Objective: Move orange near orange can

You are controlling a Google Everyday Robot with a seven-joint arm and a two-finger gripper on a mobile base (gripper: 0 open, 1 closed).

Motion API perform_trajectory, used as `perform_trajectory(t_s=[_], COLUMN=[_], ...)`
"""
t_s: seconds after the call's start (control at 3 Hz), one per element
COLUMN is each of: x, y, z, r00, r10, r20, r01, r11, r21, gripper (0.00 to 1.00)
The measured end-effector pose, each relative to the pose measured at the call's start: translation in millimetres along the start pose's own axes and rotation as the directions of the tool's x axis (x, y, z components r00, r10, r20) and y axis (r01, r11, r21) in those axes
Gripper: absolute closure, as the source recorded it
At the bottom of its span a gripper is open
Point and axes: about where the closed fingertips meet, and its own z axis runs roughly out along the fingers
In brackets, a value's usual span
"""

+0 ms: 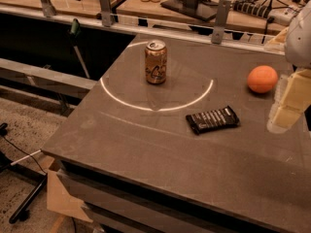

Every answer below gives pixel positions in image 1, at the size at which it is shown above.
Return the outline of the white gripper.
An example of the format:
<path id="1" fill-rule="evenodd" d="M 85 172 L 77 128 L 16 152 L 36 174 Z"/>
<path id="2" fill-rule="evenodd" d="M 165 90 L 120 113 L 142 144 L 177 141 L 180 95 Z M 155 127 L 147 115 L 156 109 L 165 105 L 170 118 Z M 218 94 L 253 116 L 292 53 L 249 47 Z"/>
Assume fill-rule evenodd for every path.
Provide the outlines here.
<path id="1" fill-rule="evenodd" d="M 267 51 L 284 51 L 286 59 L 299 67 L 277 82 L 270 110 L 271 129 L 291 129 L 311 105 L 311 1 L 263 47 Z"/>

